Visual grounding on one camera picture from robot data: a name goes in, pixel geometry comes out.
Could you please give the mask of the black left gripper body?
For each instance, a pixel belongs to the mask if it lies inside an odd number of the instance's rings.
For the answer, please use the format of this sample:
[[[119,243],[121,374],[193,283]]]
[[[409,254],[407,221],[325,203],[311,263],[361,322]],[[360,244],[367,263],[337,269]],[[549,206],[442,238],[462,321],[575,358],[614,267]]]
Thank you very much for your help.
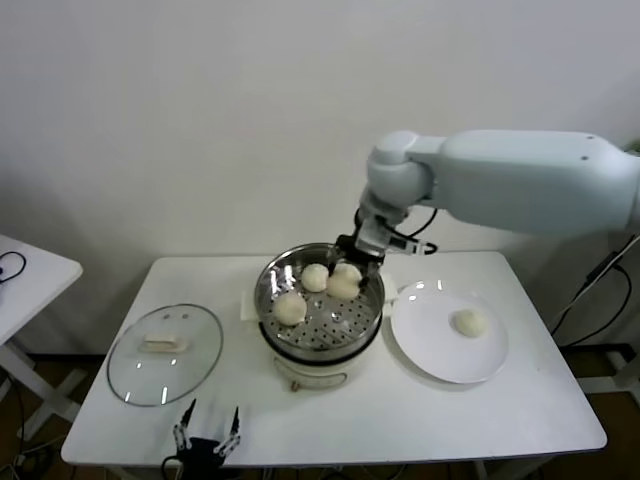
[[[224,463],[219,445],[216,440],[191,437],[189,443],[178,451],[178,459],[182,465],[181,479],[216,479]]]

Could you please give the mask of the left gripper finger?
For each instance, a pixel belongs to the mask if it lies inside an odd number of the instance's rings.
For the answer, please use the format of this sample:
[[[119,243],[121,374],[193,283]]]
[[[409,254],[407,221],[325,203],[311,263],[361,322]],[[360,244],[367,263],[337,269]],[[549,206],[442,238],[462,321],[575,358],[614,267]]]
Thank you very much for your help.
[[[240,444],[240,415],[239,407],[235,408],[229,433],[213,450],[214,453],[232,453]]]
[[[196,399],[193,399],[183,413],[180,421],[173,427],[174,442],[177,449],[190,449],[191,440],[188,434],[188,426],[195,409]]]

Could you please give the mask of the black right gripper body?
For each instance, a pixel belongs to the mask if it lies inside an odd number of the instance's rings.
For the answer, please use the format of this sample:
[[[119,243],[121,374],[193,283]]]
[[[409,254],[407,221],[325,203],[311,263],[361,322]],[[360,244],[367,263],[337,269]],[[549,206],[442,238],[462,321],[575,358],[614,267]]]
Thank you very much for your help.
[[[341,260],[347,261],[354,265],[380,266],[385,259],[384,253],[362,250],[356,246],[356,237],[353,235],[341,234],[337,237],[333,245],[333,262],[338,263]]]

